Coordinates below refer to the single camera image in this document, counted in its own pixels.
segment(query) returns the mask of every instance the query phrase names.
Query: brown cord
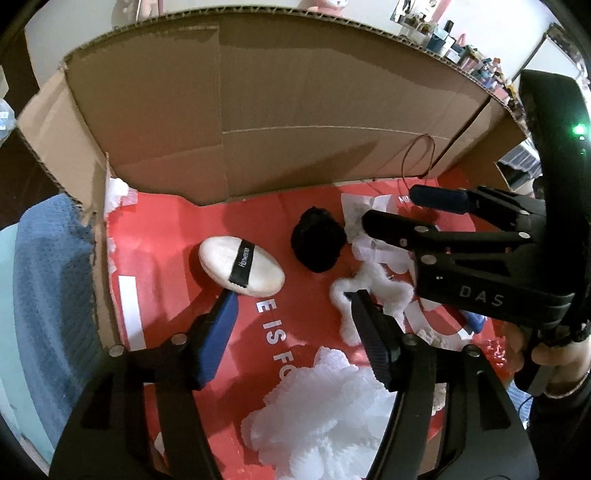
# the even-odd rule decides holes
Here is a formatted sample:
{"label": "brown cord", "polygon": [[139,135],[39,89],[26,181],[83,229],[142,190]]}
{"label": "brown cord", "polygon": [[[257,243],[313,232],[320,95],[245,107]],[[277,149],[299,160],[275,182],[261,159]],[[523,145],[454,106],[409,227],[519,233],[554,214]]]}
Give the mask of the brown cord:
{"label": "brown cord", "polygon": [[[402,158],[402,164],[400,165],[400,173],[402,175],[402,181],[404,182],[404,186],[407,188],[407,190],[410,192],[410,187],[408,186],[408,183],[406,181],[406,177],[404,176],[404,163],[406,162],[406,159],[408,157],[408,154],[410,153],[410,151],[413,149],[413,147],[417,144],[417,142],[419,140],[421,140],[423,137],[428,137],[429,139],[431,139],[431,143],[433,145],[432,149],[431,149],[431,160],[429,161],[429,168],[427,169],[427,171],[422,175],[423,177],[426,177],[427,175],[429,175],[429,172],[431,172],[431,170],[433,169],[433,161],[435,159],[435,139],[429,135],[429,134],[423,134],[423,135],[419,135],[417,138],[415,138],[413,140],[413,143],[410,144],[410,146],[408,147],[408,149],[406,150],[406,153],[404,154],[403,158]],[[419,162],[422,160],[423,158],[421,157],[412,167],[411,170],[416,167]]]}

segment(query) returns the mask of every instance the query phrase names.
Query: white packing material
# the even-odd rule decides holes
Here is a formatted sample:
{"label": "white packing material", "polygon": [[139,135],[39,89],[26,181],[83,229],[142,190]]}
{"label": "white packing material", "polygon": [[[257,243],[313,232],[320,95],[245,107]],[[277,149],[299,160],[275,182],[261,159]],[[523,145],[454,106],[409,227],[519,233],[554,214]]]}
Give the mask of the white packing material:
{"label": "white packing material", "polygon": [[[397,274],[409,272],[413,283],[417,284],[414,260],[407,250],[394,245],[389,245],[382,240],[371,238],[363,230],[361,217],[369,210],[379,212],[398,213],[395,195],[379,195],[369,197],[342,193],[340,196],[345,219],[345,233],[347,241],[351,244],[353,256],[362,262],[381,263],[388,266]],[[427,299],[420,299],[426,310],[434,310],[440,303]]]}
{"label": "white packing material", "polygon": [[393,316],[399,322],[404,320],[404,309],[414,296],[411,284],[390,280],[382,265],[375,262],[364,262],[353,278],[336,280],[330,287],[330,301],[341,312],[340,336],[350,346],[361,344],[361,338],[353,322],[351,301],[345,293],[358,290],[373,293],[384,306],[384,313]]}
{"label": "white packing material", "polygon": [[138,191],[130,188],[123,180],[108,177],[105,192],[105,218],[119,207],[138,203]]}
{"label": "white packing material", "polygon": [[16,125],[14,110],[6,100],[0,98],[0,145],[8,138]]}
{"label": "white packing material", "polygon": [[370,367],[351,365],[321,347],[312,368],[297,368],[241,426],[245,444],[277,480],[359,480],[367,477],[396,393]]}

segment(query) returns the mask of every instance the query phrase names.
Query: black handle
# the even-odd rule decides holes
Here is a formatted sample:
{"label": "black handle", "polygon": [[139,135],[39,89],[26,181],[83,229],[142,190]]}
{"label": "black handle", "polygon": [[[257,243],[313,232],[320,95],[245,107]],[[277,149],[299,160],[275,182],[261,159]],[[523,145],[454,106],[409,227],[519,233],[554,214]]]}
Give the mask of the black handle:
{"label": "black handle", "polygon": [[520,390],[529,393],[532,397],[538,397],[546,390],[546,385],[554,375],[555,367],[538,365],[531,359],[531,351],[540,343],[538,331],[533,332],[524,329],[526,338],[529,338],[527,350],[524,352],[524,366],[515,374],[515,385]]}

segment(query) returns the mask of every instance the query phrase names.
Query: cardboard flap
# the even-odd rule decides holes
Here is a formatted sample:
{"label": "cardboard flap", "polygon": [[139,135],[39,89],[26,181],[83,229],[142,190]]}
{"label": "cardboard flap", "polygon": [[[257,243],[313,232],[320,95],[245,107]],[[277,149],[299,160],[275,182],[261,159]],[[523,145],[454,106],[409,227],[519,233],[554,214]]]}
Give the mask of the cardboard flap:
{"label": "cardboard flap", "polygon": [[[399,177],[414,139],[431,135],[437,158],[489,99],[399,41],[289,14],[168,17],[109,34],[67,64],[114,172],[198,205]],[[406,175],[428,169],[427,143]]]}
{"label": "cardboard flap", "polygon": [[106,157],[90,134],[63,71],[25,107],[18,127],[55,181],[83,208],[102,215]]}
{"label": "cardboard flap", "polygon": [[510,191],[497,162],[514,146],[525,140],[525,135],[509,116],[505,115],[480,141],[467,148],[459,159],[462,172],[470,185],[486,185]]}
{"label": "cardboard flap", "polygon": [[500,132],[496,130],[497,125],[501,121],[506,123],[505,128],[509,132],[502,132],[502,136],[496,138],[496,152],[503,152],[500,157],[492,159],[497,161],[508,151],[514,148],[519,142],[525,139],[523,131],[519,125],[513,120],[509,112],[505,110],[498,102],[490,99],[484,104],[482,110],[465,125],[464,129],[459,132],[455,140],[451,142],[444,150],[443,155],[437,160],[435,167],[429,174],[429,178],[435,179],[450,167],[458,163],[462,157],[478,142],[482,141],[487,135],[492,132]]}

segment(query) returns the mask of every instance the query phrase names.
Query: human hand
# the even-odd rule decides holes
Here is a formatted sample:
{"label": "human hand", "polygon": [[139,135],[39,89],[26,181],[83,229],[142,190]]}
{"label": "human hand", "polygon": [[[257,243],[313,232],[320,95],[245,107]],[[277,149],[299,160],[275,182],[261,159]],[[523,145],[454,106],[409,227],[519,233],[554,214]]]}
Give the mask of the human hand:
{"label": "human hand", "polygon": [[[503,331],[506,339],[507,367],[518,372],[523,368],[524,351],[527,349],[525,336],[519,327],[512,323],[504,324]],[[541,343],[532,350],[531,359],[538,365],[556,367],[546,392],[550,395],[564,395],[574,389],[589,371],[591,337],[564,347],[549,347]]]}

